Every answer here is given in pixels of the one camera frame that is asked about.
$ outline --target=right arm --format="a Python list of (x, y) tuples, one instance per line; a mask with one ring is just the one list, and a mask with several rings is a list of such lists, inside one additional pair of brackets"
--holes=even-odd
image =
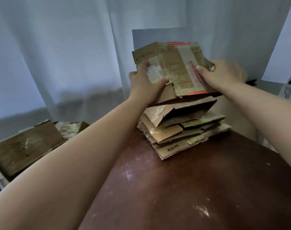
[(198, 68), (205, 81), (238, 106), (291, 166), (291, 101), (245, 84), (247, 75), (237, 64), (214, 64), (214, 72)]

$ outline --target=hand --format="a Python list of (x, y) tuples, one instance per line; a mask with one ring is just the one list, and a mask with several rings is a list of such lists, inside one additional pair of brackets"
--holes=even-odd
[(159, 91), (166, 85), (168, 78), (161, 78), (156, 83), (152, 84), (148, 78), (146, 68), (149, 66), (148, 61), (141, 62), (137, 65), (138, 72), (130, 72), (131, 81), (130, 98), (144, 101), (148, 106), (157, 97)]
[(238, 64), (228, 64), (225, 60), (215, 60), (213, 63), (216, 67), (214, 72), (209, 72), (206, 68), (197, 66), (201, 76), (212, 88), (223, 93), (229, 87), (246, 82), (247, 73)]

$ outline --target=left arm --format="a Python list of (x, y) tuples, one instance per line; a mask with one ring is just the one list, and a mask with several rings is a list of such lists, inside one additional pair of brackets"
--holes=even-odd
[(130, 73), (131, 95), (125, 102), (0, 192), (0, 229), (78, 229), (140, 115), (167, 82), (151, 84), (147, 66), (141, 63)]

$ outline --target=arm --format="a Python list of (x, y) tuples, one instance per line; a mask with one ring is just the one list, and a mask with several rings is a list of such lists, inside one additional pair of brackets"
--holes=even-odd
[(151, 84), (147, 66), (130, 73), (128, 100), (0, 192), (0, 229), (78, 229), (140, 115), (167, 82)]
[(235, 103), (291, 166), (291, 101), (246, 85), (237, 64), (214, 63), (214, 72), (199, 67), (205, 81)]

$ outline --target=brown wooden table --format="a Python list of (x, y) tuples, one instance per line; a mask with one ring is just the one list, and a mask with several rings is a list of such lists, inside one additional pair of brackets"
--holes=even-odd
[(136, 129), (80, 229), (291, 229), (291, 167), (233, 131), (162, 161)]

